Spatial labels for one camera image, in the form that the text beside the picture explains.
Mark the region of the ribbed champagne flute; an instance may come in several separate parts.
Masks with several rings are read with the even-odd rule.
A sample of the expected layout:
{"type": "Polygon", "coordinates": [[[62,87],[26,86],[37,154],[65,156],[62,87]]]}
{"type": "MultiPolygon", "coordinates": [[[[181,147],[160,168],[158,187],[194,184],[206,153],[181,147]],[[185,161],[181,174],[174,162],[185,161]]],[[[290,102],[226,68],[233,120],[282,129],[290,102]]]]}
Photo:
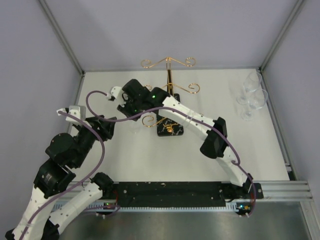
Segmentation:
{"type": "Polygon", "coordinates": [[[140,123],[138,121],[130,121],[129,129],[133,134],[137,134],[140,132],[140,123]]]}

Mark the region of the gold wire wine glass rack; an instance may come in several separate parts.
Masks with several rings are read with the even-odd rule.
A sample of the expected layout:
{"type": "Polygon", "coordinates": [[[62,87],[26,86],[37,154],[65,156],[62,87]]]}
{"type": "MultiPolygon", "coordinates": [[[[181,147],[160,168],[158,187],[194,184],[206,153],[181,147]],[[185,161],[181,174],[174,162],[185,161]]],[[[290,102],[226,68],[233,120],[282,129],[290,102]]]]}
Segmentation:
{"type": "MultiPolygon", "coordinates": [[[[141,66],[145,69],[150,69],[155,67],[156,65],[160,64],[161,62],[165,62],[166,72],[167,72],[167,80],[166,85],[166,92],[170,95],[170,97],[166,100],[163,104],[164,107],[177,107],[180,101],[180,95],[178,93],[174,93],[174,87],[177,87],[183,91],[186,91],[190,94],[197,94],[200,91],[200,86],[197,83],[191,83],[188,85],[188,89],[185,89],[179,85],[173,83],[173,74],[172,74],[172,62],[179,63],[185,67],[193,67],[196,64],[196,59],[193,57],[187,57],[184,62],[181,62],[177,59],[172,57],[165,57],[164,59],[152,63],[148,59],[144,59],[141,61],[141,66]]],[[[142,123],[145,127],[151,128],[156,126],[157,135],[159,137],[177,137],[182,136],[184,134],[184,127],[183,125],[179,124],[178,122],[160,115],[160,113],[166,113],[166,111],[158,111],[156,114],[156,122],[151,125],[145,124],[145,117],[142,118],[142,123]]]]}

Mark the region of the clear wine glass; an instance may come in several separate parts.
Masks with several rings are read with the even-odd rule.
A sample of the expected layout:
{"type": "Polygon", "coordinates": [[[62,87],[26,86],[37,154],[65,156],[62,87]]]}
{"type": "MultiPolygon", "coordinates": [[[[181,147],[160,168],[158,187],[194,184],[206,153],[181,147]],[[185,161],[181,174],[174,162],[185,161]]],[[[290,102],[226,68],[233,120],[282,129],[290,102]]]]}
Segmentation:
{"type": "Polygon", "coordinates": [[[241,112],[241,118],[250,121],[254,117],[254,112],[262,109],[269,98],[269,94],[264,89],[257,89],[248,97],[248,103],[241,112]]]}
{"type": "Polygon", "coordinates": [[[241,94],[236,98],[240,105],[246,105],[249,101],[249,95],[255,92],[261,85],[262,75],[259,72],[250,73],[243,82],[241,94]]]}

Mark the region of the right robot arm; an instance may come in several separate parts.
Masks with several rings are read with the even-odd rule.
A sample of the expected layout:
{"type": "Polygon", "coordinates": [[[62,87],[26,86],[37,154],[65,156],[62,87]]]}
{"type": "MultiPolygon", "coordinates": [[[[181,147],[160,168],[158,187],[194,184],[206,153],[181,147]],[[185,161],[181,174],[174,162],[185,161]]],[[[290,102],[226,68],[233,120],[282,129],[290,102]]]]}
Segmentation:
{"type": "Polygon", "coordinates": [[[118,101],[117,109],[129,119],[137,121],[142,114],[153,112],[192,131],[203,141],[200,152],[215,159],[229,177],[234,194],[245,198],[251,193],[253,178],[241,167],[240,156],[227,139],[223,118],[208,118],[181,104],[162,88],[149,90],[136,79],[123,87],[114,86],[110,92],[118,101]]]}

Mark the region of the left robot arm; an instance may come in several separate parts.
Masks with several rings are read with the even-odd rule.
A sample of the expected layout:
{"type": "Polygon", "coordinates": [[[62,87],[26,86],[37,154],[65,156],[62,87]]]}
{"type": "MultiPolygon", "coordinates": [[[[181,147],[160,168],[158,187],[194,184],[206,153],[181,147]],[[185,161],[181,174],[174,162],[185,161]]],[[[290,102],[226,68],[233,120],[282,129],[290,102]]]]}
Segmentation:
{"type": "Polygon", "coordinates": [[[58,210],[53,210],[56,195],[64,192],[76,177],[72,168],[79,168],[98,140],[83,125],[78,134],[56,135],[45,150],[49,159],[41,165],[33,182],[31,198],[18,226],[6,232],[7,240],[57,240],[66,227],[91,203],[109,198],[113,180],[98,172],[87,186],[58,210]]]}

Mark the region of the black mounting base plate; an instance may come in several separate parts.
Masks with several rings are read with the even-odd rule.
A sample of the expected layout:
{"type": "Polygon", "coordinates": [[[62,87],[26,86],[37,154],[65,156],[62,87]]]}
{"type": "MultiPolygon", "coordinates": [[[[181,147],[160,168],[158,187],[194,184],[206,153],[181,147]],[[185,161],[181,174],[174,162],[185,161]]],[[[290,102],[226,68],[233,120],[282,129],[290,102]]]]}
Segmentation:
{"type": "Polygon", "coordinates": [[[221,181],[118,182],[102,200],[122,208],[224,207],[227,200],[252,200],[254,191],[221,181]]]}

